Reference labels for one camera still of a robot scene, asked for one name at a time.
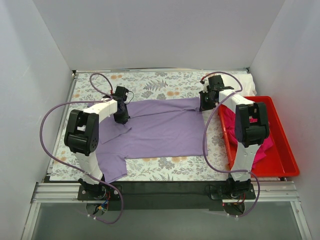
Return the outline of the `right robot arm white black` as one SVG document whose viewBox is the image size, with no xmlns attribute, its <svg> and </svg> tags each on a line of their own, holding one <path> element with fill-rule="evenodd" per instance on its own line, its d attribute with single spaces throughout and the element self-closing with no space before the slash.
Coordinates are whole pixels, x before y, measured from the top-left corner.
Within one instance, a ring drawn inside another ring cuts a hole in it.
<svg viewBox="0 0 320 240">
<path fill-rule="evenodd" d="M 223 71 L 205 75 L 200 80 L 203 90 L 200 91 L 200 111 L 215 112 L 225 106 L 235 114 L 234 133 L 237 150 L 234 164 L 229 171 L 225 183 L 216 191 L 220 196 L 227 195 L 232 199 L 245 196 L 253 190 L 251 183 L 252 167 L 256 154 L 270 135 L 266 104 L 246 99 L 232 86 L 223 82 Z"/>
</svg>

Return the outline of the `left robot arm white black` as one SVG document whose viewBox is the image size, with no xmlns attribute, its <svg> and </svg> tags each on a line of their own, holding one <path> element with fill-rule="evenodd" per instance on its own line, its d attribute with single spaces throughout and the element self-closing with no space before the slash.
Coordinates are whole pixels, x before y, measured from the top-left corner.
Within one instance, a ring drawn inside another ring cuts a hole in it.
<svg viewBox="0 0 320 240">
<path fill-rule="evenodd" d="M 64 135 L 64 144 L 79 161 L 80 168 L 93 177 L 104 180 L 99 168 L 96 149 L 103 143 L 102 124 L 109 133 L 106 140 L 112 140 L 129 131 L 125 124 L 130 119 L 126 100 L 130 91 L 117 86 L 111 101 L 93 104 L 83 110 L 72 110 L 69 114 Z"/>
</svg>

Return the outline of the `purple t shirt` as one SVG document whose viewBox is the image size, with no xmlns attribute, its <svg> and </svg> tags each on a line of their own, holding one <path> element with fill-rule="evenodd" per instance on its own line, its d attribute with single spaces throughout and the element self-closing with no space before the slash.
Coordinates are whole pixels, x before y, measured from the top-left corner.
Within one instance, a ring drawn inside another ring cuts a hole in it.
<svg viewBox="0 0 320 240">
<path fill-rule="evenodd" d="M 208 154 L 199 97 L 135 101 L 128 105 L 128 113 L 125 124 L 113 117 L 99 124 L 95 153 L 105 182 L 127 175 L 127 159 Z"/>
</svg>

